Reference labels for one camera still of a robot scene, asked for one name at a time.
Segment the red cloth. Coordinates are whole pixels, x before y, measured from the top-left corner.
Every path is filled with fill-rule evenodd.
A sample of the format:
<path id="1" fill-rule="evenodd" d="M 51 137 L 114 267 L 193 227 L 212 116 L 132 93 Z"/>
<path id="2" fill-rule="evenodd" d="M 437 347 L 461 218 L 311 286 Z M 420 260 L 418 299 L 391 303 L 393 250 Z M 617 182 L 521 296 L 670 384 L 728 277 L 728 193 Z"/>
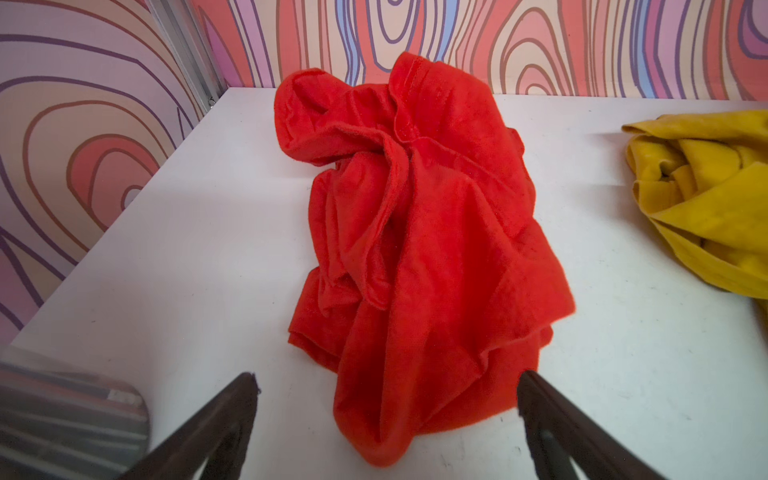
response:
<path id="1" fill-rule="evenodd" d="M 419 435 L 515 407 L 575 302 L 489 87 L 405 53 L 384 84 L 296 72 L 274 114 L 282 151 L 319 168 L 318 264 L 289 340 L 336 374 L 333 416 L 354 449 L 387 467 Z"/>

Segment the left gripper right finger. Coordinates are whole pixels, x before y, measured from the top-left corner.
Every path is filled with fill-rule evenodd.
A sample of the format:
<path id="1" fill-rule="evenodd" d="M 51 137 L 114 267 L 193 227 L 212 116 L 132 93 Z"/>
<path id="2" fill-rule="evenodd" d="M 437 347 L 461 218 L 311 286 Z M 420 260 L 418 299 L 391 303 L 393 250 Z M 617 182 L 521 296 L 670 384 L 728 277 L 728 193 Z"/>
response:
<path id="1" fill-rule="evenodd" d="M 517 387 L 519 415 L 540 479 L 660 479 L 662 476 L 617 442 L 533 370 Z"/>

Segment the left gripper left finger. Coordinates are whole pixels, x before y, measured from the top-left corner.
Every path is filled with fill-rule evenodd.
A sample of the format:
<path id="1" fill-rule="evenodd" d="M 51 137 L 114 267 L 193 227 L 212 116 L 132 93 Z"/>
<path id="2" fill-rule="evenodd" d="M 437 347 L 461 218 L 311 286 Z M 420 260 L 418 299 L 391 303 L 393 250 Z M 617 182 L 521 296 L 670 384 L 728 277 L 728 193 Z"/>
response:
<path id="1" fill-rule="evenodd" d="M 238 479 L 257 414 L 256 376 L 243 372 L 121 475 L 129 479 Z"/>

